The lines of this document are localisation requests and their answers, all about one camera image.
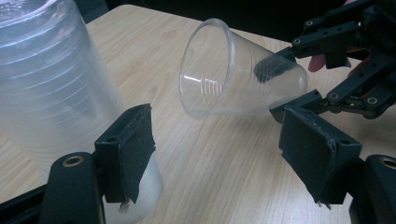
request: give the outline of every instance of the screw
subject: screw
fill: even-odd
[[[329,102],[327,100],[323,100],[322,102],[320,102],[321,106],[327,106],[329,104]]]
[[[384,158],[381,160],[381,163],[390,169],[396,170],[396,161],[392,161]]]
[[[378,101],[375,97],[370,97],[367,99],[367,103],[369,103],[370,105],[375,105],[376,102],[378,102]]]
[[[77,166],[84,161],[84,158],[81,156],[72,156],[67,158],[62,162],[63,167],[72,167]]]
[[[338,98],[338,94],[337,93],[332,93],[331,95],[330,95],[330,97],[332,98],[332,99],[337,99]]]

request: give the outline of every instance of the bolt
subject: bolt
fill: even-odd
[[[72,156],[67,158],[62,162],[63,167],[72,167],[77,166],[84,161],[84,158],[81,156]]]
[[[370,105],[375,105],[378,100],[375,97],[370,97],[367,99],[367,103]]]
[[[396,161],[394,160],[388,160],[384,158],[381,160],[381,163],[390,169],[396,170]]]
[[[338,98],[338,94],[337,93],[332,93],[331,95],[330,95],[330,97],[332,98],[332,99],[337,99]]]

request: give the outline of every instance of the wood grain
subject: wood grain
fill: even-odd
[[[277,147],[281,127],[272,117],[195,120],[184,113],[178,69],[200,23],[122,6],[88,24],[125,107],[153,107],[155,155],[164,189],[156,209],[141,223],[349,223],[349,196],[332,210],[319,207],[282,159]],[[288,45],[236,32],[271,51]],[[299,63],[307,67],[308,59]],[[325,95],[349,71],[310,74],[309,89]],[[377,153],[396,157],[395,108],[375,120],[347,113],[322,117],[363,143],[362,158]],[[0,153],[0,202],[40,185],[34,165],[3,134]]]

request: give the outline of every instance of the transparent cup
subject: transparent cup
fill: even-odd
[[[307,73],[232,32],[218,19],[204,21],[184,52],[180,100],[195,119],[210,115],[267,115],[307,91]]]
[[[33,161],[44,182],[58,158],[94,152],[123,111],[73,0],[0,0],[0,130]],[[105,203],[107,223],[145,217],[162,192],[151,156],[136,204]]]

